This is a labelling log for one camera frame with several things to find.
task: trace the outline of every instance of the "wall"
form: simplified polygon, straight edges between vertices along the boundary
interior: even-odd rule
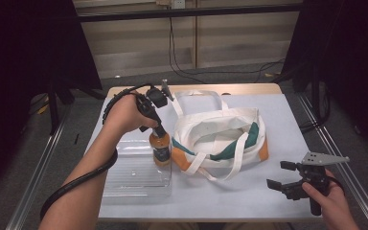
[[[157,6],[154,0],[135,0],[129,4],[124,0],[74,2],[79,14],[165,9]],[[187,0],[186,8],[299,2]],[[279,12],[173,18],[176,60],[181,69],[189,69],[260,63],[283,58],[297,17],[298,12]],[[100,78],[171,70],[168,18],[93,22],[83,23],[82,26]]]

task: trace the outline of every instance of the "hand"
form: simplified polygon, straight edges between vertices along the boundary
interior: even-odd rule
[[[105,127],[111,127],[113,130],[120,130],[122,133],[133,131],[134,129],[144,127],[157,127],[157,122],[153,119],[143,116],[136,106],[136,97],[134,95],[123,96],[116,102],[104,123]]]
[[[326,171],[327,176],[334,177],[330,171]],[[330,182],[330,193],[323,196],[311,184],[305,182],[303,189],[306,193],[321,205],[322,217],[330,230],[358,229],[351,212],[349,204],[345,198],[343,190],[334,182]]]

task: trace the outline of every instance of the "bottle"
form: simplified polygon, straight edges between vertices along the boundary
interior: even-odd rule
[[[170,163],[170,135],[159,125],[153,129],[149,137],[153,148],[153,160],[157,166],[163,167]]]

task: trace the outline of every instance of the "cable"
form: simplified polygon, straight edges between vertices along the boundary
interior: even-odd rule
[[[287,223],[287,225],[288,225],[289,229],[291,229],[291,230],[295,230],[295,228],[291,225],[291,223],[290,223],[290,222],[288,222],[288,223]]]
[[[264,70],[267,70],[273,66],[275,66],[276,64],[281,64],[281,63],[284,63],[284,58],[282,59],[279,59],[277,61],[274,61],[274,62],[268,62],[266,64],[264,64],[263,66],[261,66],[261,68],[259,70],[255,70],[255,71],[202,71],[202,72],[195,72],[195,73],[191,73],[191,72],[186,72],[184,70],[182,70],[178,63],[177,63],[177,60],[176,60],[176,55],[175,55],[175,41],[174,41],[174,32],[173,32],[173,22],[172,22],[172,19],[170,18],[170,46],[169,46],[169,61],[170,61],[170,66],[172,68],[172,70],[180,77],[182,78],[187,78],[187,79],[192,79],[192,80],[195,80],[195,81],[200,81],[202,83],[205,83],[204,81],[202,80],[198,80],[198,79],[195,79],[195,78],[192,78],[192,77],[188,77],[188,76],[183,76],[181,74],[179,74],[174,68],[173,68],[173,65],[172,65],[172,57],[171,55],[173,56],[174,58],[174,64],[175,66],[177,67],[177,69],[183,73],[183,74],[186,74],[186,75],[200,75],[200,74],[256,74],[256,73],[259,73],[259,76],[257,77],[257,79],[254,81],[254,83],[256,83],[260,76],[261,76],[261,73],[262,71]]]
[[[343,195],[345,196],[345,189],[342,186],[342,183],[339,182],[339,180],[331,177],[331,176],[327,176],[329,180],[331,180],[332,182],[334,182],[337,186],[339,186],[339,188],[342,190]]]
[[[207,82],[205,82],[203,80],[198,80],[196,78],[192,78],[192,77],[188,77],[188,76],[183,76],[183,75],[179,74],[173,68],[173,65],[172,65],[172,53],[173,53],[173,56],[174,56],[175,65],[177,66],[178,70],[180,70],[181,72],[185,73],[184,71],[182,71],[180,69],[180,67],[177,64],[177,60],[175,58],[175,43],[174,43],[174,34],[173,34],[173,23],[172,23],[172,19],[170,18],[169,62],[170,62],[170,66],[171,66],[172,70],[176,73],[176,75],[178,75],[181,78],[191,79],[191,80],[194,80],[194,81],[198,81],[200,83],[203,83],[203,84],[206,84],[207,83]]]
[[[323,99],[323,106],[325,109],[325,115],[323,117],[320,117],[318,121],[314,123],[312,123],[311,121],[306,121],[302,125],[299,126],[303,134],[311,130],[314,130],[317,127],[321,127],[328,121],[330,114],[331,114],[331,95],[330,95],[330,91],[328,90],[328,88],[326,88],[326,91],[325,91],[325,95]]]
[[[134,86],[134,87],[131,87],[131,88],[124,89],[119,94],[114,95],[114,98],[108,103],[108,105],[106,106],[106,109],[103,112],[103,123],[106,120],[107,114],[109,113],[110,109],[112,108],[112,106],[116,102],[118,102],[121,98],[123,98],[123,96],[125,96],[127,94],[131,94],[130,91],[136,90],[136,89],[144,87],[144,86],[150,86],[150,88],[154,88],[153,84],[145,83],[145,84],[142,84],[142,85],[139,85],[139,86]],[[73,181],[63,185],[61,188],[59,188],[57,191],[55,191],[52,195],[50,195],[50,197],[44,202],[43,206],[41,207],[40,219],[44,218],[44,216],[46,215],[49,208],[59,198],[61,198],[62,196],[64,196],[65,194],[67,194],[68,192],[70,192],[71,190],[76,188],[77,186],[79,186],[80,184],[82,184],[82,183],[94,178],[95,176],[97,176],[99,174],[102,174],[105,171],[109,170],[115,164],[117,159],[118,159],[118,151],[115,150],[113,152],[112,156],[110,157],[110,159],[107,162],[105,162],[102,166],[100,166],[96,170],[93,170],[91,172],[88,172],[88,173],[78,177],[77,179],[74,179]]]
[[[307,66],[307,63],[306,62],[301,62],[297,66],[295,66],[294,68],[292,68],[291,70],[288,70],[287,72],[282,73],[281,75],[279,75],[274,80],[271,80],[270,82],[277,83],[278,84],[281,81],[288,81],[288,80],[292,79],[296,73],[298,73],[299,71],[301,71],[306,66]]]

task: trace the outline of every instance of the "white strap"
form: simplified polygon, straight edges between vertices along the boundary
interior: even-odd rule
[[[208,90],[188,90],[188,91],[179,91],[172,94],[174,100],[172,101],[172,106],[174,107],[175,113],[178,116],[184,115],[181,105],[178,101],[179,98],[183,96],[196,96],[196,95],[211,95],[220,101],[220,109],[228,109],[228,104],[222,99],[222,97],[215,91]]]
[[[206,156],[207,154],[205,153],[202,152],[197,153],[194,161],[191,163],[190,167],[184,173],[188,175],[193,175],[194,173],[196,173],[196,171],[199,169],[199,166],[205,160]]]
[[[196,155],[196,157],[195,157],[194,161],[192,162],[191,166],[184,173],[189,174],[189,175],[192,175],[195,172],[199,172],[199,173],[203,174],[205,177],[207,177],[208,180],[211,180],[211,181],[216,181],[216,180],[229,180],[229,179],[233,178],[241,170],[241,167],[242,167],[242,159],[243,159],[243,152],[244,152],[244,145],[246,143],[247,137],[248,137],[248,133],[245,132],[238,139],[238,142],[237,142],[236,148],[235,148],[234,163],[233,163],[233,166],[232,166],[232,170],[231,170],[231,172],[228,175],[226,175],[225,178],[216,178],[216,177],[212,176],[205,169],[200,168],[200,166],[202,164],[202,161],[204,161],[204,159],[206,157],[206,154],[205,153],[202,153],[202,152],[199,152]]]

